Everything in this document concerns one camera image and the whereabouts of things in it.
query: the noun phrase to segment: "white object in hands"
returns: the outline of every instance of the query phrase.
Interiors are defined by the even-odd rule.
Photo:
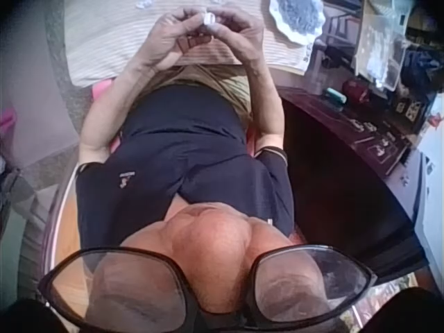
[[[209,26],[210,24],[216,23],[216,16],[212,12],[206,12],[203,18],[203,25]]]

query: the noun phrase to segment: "ceramic plate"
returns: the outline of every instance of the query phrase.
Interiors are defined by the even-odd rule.
[[[279,3],[278,0],[270,0],[270,14],[273,16],[276,22],[277,29],[286,35],[289,40],[293,43],[297,43],[300,45],[308,45],[313,44],[314,40],[322,35],[322,26],[325,23],[325,16],[323,12],[319,13],[319,19],[321,21],[320,25],[313,34],[301,35],[298,31],[291,30],[290,26],[284,22],[282,18],[282,14],[279,11]]]

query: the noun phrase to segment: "sleeve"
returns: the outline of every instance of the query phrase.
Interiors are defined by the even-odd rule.
[[[110,189],[103,179],[103,164],[91,162],[82,164],[76,173],[76,197],[80,247],[101,246],[108,230],[107,216],[113,207]]]
[[[290,220],[294,221],[293,191],[287,170],[287,154],[280,148],[267,146],[258,151],[255,157],[267,168],[278,200]]]

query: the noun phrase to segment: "small white item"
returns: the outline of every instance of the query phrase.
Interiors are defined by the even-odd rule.
[[[382,89],[382,87],[383,87],[384,85],[382,84],[382,81],[380,81],[380,80],[375,80],[375,86],[376,86],[377,89]]]
[[[216,16],[212,12],[206,12],[203,18],[203,25],[209,26],[210,24],[216,23]]]
[[[138,9],[147,9],[148,7],[151,7],[152,4],[153,4],[153,0],[138,1],[136,3],[136,8],[138,8]]]
[[[358,132],[363,132],[364,131],[364,125],[362,125],[359,121],[357,121],[356,119],[351,119],[350,123],[353,124],[353,126],[357,129]]]
[[[387,132],[386,135],[392,142],[396,141],[395,135],[391,134],[390,132]]]
[[[383,156],[383,154],[386,153],[386,150],[384,148],[382,148],[380,145],[376,145],[376,156],[377,157],[381,157]]]
[[[375,125],[373,125],[372,123],[365,122],[364,125],[371,132],[376,132],[376,130],[377,130],[377,127]]]

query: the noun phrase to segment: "dark t-shirt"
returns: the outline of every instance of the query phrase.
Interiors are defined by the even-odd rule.
[[[118,246],[161,221],[176,193],[188,203],[220,202],[293,231],[285,154],[246,148],[230,103],[203,86],[172,85],[128,115],[121,145],[104,163],[81,167],[76,181],[82,248]]]

